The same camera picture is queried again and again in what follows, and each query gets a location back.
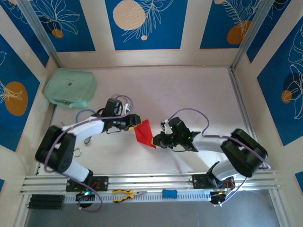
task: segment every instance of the red cloth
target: red cloth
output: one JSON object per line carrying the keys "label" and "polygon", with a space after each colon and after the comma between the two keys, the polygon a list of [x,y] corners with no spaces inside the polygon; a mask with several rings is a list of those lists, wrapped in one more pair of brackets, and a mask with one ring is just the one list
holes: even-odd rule
{"label": "red cloth", "polygon": [[156,148],[156,146],[152,144],[153,136],[150,122],[148,120],[143,121],[141,124],[135,127],[134,132],[139,143]]}

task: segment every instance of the yellow pliers handle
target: yellow pliers handle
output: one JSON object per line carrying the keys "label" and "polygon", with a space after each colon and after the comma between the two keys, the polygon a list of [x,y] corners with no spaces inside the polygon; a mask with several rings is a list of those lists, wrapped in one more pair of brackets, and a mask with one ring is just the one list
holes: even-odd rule
{"label": "yellow pliers handle", "polygon": [[123,202],[124,200],[127,200],[127,199],[133,199],[134,198],[134,195],[133,195],[133,190],[113,190],[113,193],[126,193],[128,194],[127,196],[125,196],[124,198],[122,199],[119,199],[119,200],[113,200],[113,202]]}

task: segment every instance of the white floor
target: white floor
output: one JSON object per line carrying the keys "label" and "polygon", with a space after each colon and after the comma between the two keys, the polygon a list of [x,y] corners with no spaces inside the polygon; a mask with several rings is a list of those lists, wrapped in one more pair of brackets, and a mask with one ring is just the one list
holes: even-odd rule
{"label": "white floor", "polygon": [[[129,67],[91,70],[98,87],[88,109],[98,110],[114,94],[127,95],[134,102],[133,113],[149,119],[155,136],[160,122],[177,110],[195,108],[210,120],[206,134],[228,135],[235,128],[245,129],[226,68],[203,67]],[[52,124],[75,123],[80,109],[57,107]],[[83,113],[85,120],[90,113]],[[190,130],[201,131],[206,120],[198,113],[183,111],[178,116]],[[89,146],[81,143],[83,152],[76,160],[95,174],[139,174],[204,172],[226,157],[210,151],[175,153],[154,149],[136,141],[133,131],[102,133],[92,138]],[[46,174],[40,168],[39,174]]]}

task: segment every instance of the gray floor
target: gray floor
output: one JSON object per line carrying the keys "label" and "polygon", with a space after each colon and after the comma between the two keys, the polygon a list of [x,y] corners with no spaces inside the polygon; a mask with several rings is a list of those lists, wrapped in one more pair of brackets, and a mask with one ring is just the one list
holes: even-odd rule
{"label": "gray floor", "polygon": [[267,191],[239,192],[225,205],[209,202],[105,203],[98,213],[30,210],[26,227],[278,227]]}

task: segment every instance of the mint green bag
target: mint green bag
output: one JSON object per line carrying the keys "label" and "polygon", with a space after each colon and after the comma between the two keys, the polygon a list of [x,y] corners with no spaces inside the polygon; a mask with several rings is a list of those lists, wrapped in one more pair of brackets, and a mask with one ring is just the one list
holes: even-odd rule
{"label": "mint green bag", "polygon": [[92,72],[57,69],[47,83],[44,95],[56,105],[85,108],[96,88],[97,81]]}

